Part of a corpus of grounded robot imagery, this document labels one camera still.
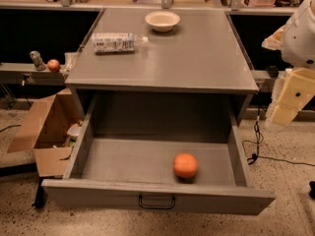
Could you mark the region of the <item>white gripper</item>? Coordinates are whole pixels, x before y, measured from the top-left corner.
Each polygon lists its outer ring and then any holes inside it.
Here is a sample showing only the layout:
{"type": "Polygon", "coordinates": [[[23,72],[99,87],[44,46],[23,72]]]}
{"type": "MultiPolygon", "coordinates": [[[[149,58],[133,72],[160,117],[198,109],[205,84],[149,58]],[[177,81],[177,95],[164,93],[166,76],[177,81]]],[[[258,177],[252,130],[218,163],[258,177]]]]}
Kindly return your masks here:
{"type": "Polygon", "coordinates": [[[287,127],[315,96],[315,0],[304,0],[284,28],[263,40],[262,47],[282,50],[286,63],[305,67],[286,69],[274,83],[268,126],[287,127]]]}

